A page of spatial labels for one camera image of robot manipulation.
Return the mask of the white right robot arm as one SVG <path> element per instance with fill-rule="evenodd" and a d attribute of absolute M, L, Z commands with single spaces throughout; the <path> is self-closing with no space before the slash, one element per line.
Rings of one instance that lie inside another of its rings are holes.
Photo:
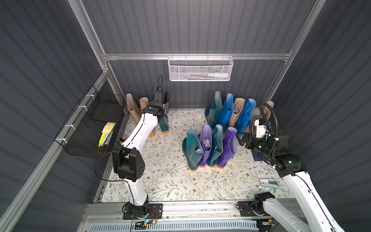
<path fill-rule="evenodd" d="M 270 192 L 257 193 L 248 208 L 257 216 L 273 217 L 288 232 L 342 232 L 325 203 L 316 191 L 307 168 L 299 156 L 289 153 L 288 136 L 266 133 L 262 138 L 242 132 L 236 135 L 238 143 L 256 151 L 269 160 L 279 177 L 294 194 L 306 221 L 287 210 Z"/>

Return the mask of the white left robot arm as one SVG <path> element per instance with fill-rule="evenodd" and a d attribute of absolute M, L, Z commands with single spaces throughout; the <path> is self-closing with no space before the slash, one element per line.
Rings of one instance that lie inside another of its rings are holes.
<path fill-rule="evenodd" d="M 126 95 L 127 107 L 136 127 L 112 154 L 114 172 L 126 184 L 129 192 L 130 199 L 126 204 L 128 211 L 138 216 L 147 216 L 149 212 L 149 198 L 141 180 L 146 166 L 141 151 L 154 128 L 165 117 L 168 102 L 168 93 L 162 87 L 156 87 L 152 96 L 152 100 L 140 110 L 132 95 Z"/>

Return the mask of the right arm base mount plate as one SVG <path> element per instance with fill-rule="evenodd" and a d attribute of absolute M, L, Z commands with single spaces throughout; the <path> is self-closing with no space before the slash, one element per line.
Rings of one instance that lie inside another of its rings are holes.
<path fill-rule="evenodd" d="M 239 201 L 235 207 L 238 209 L 242 217 L 261 217 L 265 215 L 262 203 L 257 199 L 252 201 Z"/>

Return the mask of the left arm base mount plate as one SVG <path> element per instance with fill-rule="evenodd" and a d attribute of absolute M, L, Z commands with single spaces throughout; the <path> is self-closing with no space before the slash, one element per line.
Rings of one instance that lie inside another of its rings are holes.
<path fill-rule="evenodd" d="M 143 206 L 134 206 L 130 202 L 122 208 L 123 220 L 130 219 L 161 219 L 163 204 L 145 203 Z"/>

